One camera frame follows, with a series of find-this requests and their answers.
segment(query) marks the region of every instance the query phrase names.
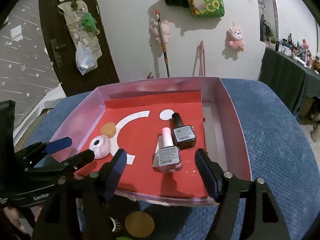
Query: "pink plush toy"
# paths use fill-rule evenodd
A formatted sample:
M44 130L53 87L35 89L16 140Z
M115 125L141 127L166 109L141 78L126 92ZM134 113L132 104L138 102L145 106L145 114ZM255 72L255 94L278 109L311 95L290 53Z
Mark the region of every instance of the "pink plush toy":
M304 47L305 49L309 49L309 45L306 43L306 40L303 39L302 42L303 42L303 47Z
M167 44L169 39L170 39L170 27L169 27L169 22L167 20L164 20L161 23L161 27L162 27L162 34L163 34L163 39L164 39L164 43ZM150 29L152 30L153 34L156 36L156 40L161 43L161 38L159 37L160 33L158 30L159 26L158 24L151 24L150 25Z
M242 42L242 34L241 34L241 29L237 28L237 29L229 29L229 36L231 41L229 41L229 45L233 48L233 49L237 49L238 51L243 52L244 51L244 44Z

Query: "blue fabric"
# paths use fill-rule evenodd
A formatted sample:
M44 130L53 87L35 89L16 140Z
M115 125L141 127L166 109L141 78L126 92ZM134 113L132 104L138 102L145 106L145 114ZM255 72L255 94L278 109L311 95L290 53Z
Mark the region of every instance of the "blue fabric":
M262 177L271 188L292 240L300 240L320 211L320 175L316 160L294 116L278 96L259 81L222 79L238 113L247 143L253 179ZM29 144L48 141L72 110L88 95L62 100L43 120ZM145 239L205 239L217 207L163 207L115 196L109 209L123 220L135 210L155 220ZM239 204L232 239L239 239L244 201Z

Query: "yellow round object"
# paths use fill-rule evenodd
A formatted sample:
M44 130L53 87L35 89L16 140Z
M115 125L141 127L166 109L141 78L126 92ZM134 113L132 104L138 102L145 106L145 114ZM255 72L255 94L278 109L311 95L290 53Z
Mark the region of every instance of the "yellow round object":
M112 138L116 134L116 125L114 122L108 122L103 125L100 129L100 133L102 135L106 135L109 138Z
M124 221L125 229L134 237L142 238L151 235L155 229L152 217L141 211L132 212Z

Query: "white curved strip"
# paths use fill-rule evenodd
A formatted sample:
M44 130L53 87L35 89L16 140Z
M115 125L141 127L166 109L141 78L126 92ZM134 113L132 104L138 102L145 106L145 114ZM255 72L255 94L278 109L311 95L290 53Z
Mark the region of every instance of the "white curved strip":
M119 132L121 131L121 129L130 121L138 119L140 117L148 117L149 116L150 111L141 111L141 112L137 112L134 114L130 114L128 116L126 116L125 118L123 118L119 123L116 124L116 134L115 136L113 136L110 141L111 141L111 154L112 156L114 156L117 152L117 150L119 150L119 146L118 146L118 135ZM132 164L133 160L135 158L135 155L130 155L127 154L127 164Z

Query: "green plush toy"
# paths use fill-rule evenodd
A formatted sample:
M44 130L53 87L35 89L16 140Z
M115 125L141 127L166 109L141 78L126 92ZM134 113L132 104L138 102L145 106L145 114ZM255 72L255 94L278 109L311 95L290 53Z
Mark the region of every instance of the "green plush toy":
M96 35L100 33L100 31L96 27L97 21L91 16L91 13L85 13L82 17L81 24L84 26L85 30L90 32L95 32Z
M74 12L77 11L78 10L77 0L71 0L70 6Z

